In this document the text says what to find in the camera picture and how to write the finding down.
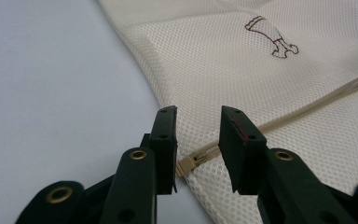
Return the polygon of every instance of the screw hole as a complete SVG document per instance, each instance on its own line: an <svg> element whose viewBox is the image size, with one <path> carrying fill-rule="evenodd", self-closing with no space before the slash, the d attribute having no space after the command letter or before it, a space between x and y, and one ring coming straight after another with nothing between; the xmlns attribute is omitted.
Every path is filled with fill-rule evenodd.
<svg viewBox="0 0 358 224"><path fill-rule="evenodd" d="M130 209L126 209L118 214L117 220L119 222L126 223L132 221L134 218L135 218L135 213Z"/></svg>
<svg viewBox="0 0 358 224"><path fill-rule="evenodd" d="M291 154L284 151L275 152L275 157L282 161L291 161L292 159L294 159L294 157Z"/></svg>
<svg viewBox="0 0 358 224"><path fill-rule="evenodd" d="M141 159L144 159L146 157L146 152L145 151L142 151L142 150L137 150L137 151L134 151L130 154L130 158L133 159L133 160L141 160Z"/></svg>
<svg viewBox="0 0 358 224"><path fill-rule="evenodd" d="M325 212L325 211L321 212L319 214L319 218L324 223L328 223L328 224L338 224L339 223L338 218L329 212Z"/></svg>
<svg viewBox="0 0 358 224"><path fill-rule="evenodd" d="M48 203L62 203L71 197L73 192L74 191L69 187L58 187L46 196L46 201Z"/></svg>

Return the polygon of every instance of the white mesh fabric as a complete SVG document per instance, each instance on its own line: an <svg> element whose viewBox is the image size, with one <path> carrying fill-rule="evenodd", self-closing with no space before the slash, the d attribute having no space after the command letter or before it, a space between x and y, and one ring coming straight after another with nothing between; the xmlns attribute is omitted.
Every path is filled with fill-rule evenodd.
<svg viewBox="0 0 358 224"><path fill-rule="evenodd" d="M358 1L99 2L160 105L178 106L178 159L217 140L221 105L243 110L260 127L279 127L327 96L338 98L358 88ZM306 124L298 129L306 131ZM331 131L332 137L339 135ZM268 135L270 143L275 139L276 146L285 147L276 137L283 133L276 132ZM305 134L296 133L299 139ZM327 151L327 158L337 156L334 149ZM196 169L188 183L216 222L245 221L242 210L254 204L231 193L216 194L229 189L229 182L208 173L215 161ZM350 167L358 158L343 161ZM217 167L215 172L226 171ZM351 179L338 170L326 174L335 180ZM342 183L348 190L354 182ZM241 211L225 210L217 206L220 201L238 202ZM256 207L252 209L251 219L246 219L250 223L259 218ZM230 217L229 211L237 215Z"/></svg>
<svg viewBox="0 0 358 224"><path fill-rule="evenodd" d="M358 184L358 92L265 133L269 147L294 151L325 184L352 193ZM260 223L255 197L233 194L222 157L187 181L216 223Z"/></svg>

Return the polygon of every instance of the drawing on fabric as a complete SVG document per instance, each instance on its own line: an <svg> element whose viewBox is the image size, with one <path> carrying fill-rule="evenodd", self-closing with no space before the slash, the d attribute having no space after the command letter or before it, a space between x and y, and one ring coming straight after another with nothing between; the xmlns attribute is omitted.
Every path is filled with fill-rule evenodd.
<svg viewBox="0 0 358 224"><path fill-rule="evenodd" d="M276 47L271 53L275 57L285 59L289 51L298 54L298 47L296 45L287 44L277 28L272 26L266 18L262 16L255 17L249 21L249 23L245 25L245 29L268 38Z"/></svg>

